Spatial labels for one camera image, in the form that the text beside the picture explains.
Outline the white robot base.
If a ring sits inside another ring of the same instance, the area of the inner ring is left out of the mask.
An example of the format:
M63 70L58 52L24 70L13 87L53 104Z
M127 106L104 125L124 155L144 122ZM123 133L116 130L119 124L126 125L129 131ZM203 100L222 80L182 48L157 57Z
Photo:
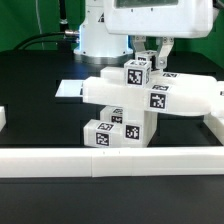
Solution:
M105 65L125 63L133 56L127 36L108 33L103 0L85 0L85 19L79 27L74 55L77 61Z

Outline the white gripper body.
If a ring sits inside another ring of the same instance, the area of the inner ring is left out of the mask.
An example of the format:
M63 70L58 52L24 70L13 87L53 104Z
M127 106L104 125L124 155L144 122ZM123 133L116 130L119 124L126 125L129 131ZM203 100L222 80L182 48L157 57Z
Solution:
M213 27L213 0L103 0L111 34L201 38Z

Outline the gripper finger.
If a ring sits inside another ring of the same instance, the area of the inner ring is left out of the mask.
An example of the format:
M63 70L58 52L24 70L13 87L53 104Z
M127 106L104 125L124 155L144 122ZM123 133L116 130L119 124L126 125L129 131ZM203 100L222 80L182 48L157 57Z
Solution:
M156 54L156 68L165 69L167 67L167 58L173 48L173 37L159 37L156 39L157 54Z
M131 37L131 47L135 53L145 51L145 36L132 36Z

